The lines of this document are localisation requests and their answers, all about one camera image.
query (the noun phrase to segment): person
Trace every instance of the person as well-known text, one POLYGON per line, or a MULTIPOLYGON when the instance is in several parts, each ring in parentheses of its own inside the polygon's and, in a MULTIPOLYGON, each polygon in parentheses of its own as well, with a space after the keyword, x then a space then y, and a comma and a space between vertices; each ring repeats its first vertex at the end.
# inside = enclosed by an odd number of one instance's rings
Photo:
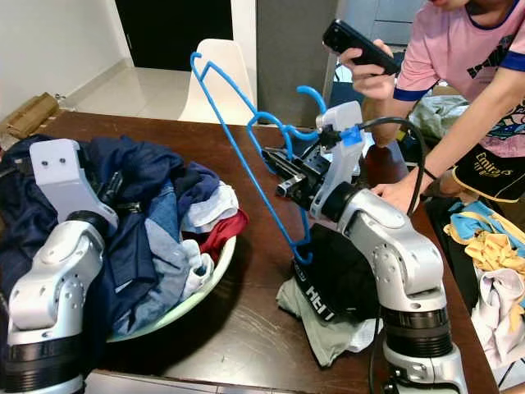
MULTIPOLYGON (((354 89, 370 101, 371 118, 407 117, 440 80, 470 102, 428 153, 422 190, 437 178, 434 185, 441 195, 473 190, 515 202, 525 191, 524 19, 525 0, 429 1, 416 15, 397 84, 377 65, 355 65, 360 49, 340 55, 353 73, 354 89)), ((392 56, 381 40, 374 44, 392 56)), ((397 131, 398 126, 388 124, 372 133, 376 144, 385 147, 397 131)), ((372 190, 406 212, 417 170, 372 190)))

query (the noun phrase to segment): wrist strap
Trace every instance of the wrist strap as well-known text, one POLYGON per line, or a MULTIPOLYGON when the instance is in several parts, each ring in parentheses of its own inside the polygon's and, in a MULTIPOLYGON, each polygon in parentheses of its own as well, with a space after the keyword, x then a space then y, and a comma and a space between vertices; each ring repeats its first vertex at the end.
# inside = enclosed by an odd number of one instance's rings
POLYGON ((425 167, 423 167, 423 171, 433 180, 435 181, 437 177, 434 176, 430 171, 428 171, 425 167))

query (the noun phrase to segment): dark door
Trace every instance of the dark door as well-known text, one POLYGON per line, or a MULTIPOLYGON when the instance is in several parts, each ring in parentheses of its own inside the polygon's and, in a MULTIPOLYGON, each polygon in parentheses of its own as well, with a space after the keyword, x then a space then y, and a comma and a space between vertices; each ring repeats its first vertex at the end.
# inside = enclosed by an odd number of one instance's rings
POLYGON ((116 0, 137 67, 189 71, 203 39, 233 39, 230 0, 116 0))

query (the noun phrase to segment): hand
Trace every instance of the hand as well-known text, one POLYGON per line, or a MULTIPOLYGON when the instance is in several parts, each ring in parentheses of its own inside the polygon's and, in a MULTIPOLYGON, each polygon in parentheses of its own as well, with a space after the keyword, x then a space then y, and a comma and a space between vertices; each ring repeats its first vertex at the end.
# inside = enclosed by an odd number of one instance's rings
MULTIPOLYGON (((376 39, 374 44, 393 57, 392 51, 388 45, 380 39, 376 39)), ((365 64, 357 66, 352 59, 360 57, 363 50, 359 48, 348 48, 340 57, 340 63, 352 71, 352 80, 354 81, 354 90, 369 97, 370 99, 386 100, 392 97, 394 93, 395 76, 383 76, 385 69, 376 64, 365 64)))
MULTIPOLYGON (((399 211, 407 213, 412 199, 414 183, 410 176, 406 176, 401 181, 392 184, 380 184, 372 188, 372 192, 380 195, 387 203, 396 207, 399 211)), ((419 196, 414 210, 419 204, 419 196)))

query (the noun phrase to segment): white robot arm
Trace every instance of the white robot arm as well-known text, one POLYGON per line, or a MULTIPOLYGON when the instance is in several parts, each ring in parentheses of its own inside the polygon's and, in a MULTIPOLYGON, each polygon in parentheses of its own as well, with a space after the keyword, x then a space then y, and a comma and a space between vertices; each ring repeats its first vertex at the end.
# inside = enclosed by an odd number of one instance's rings
POLYGON ((9 299, 6 392, 84 392, 80 374, 83 306, 103 264, 103 237, 118 218, 108 206, 122 179, 116 173, 97 196, 73 140, 32 144, 37 185, 58 212, 59 224, 9 299))
POLYGON ((387 394, 467 394, 459 348, 452 342, 437 248, 408 218, 370 190, 351 183, 364 145, 359 105, 345 103, 317 118, 318 142, 289 161, 266 148, 268 165, 285 179, 277 194, 314 218, 337 223, 337 231, 366 257, 376 278, 391 379, 387 394), (331 153, 331 163, 326 159, 331 153))

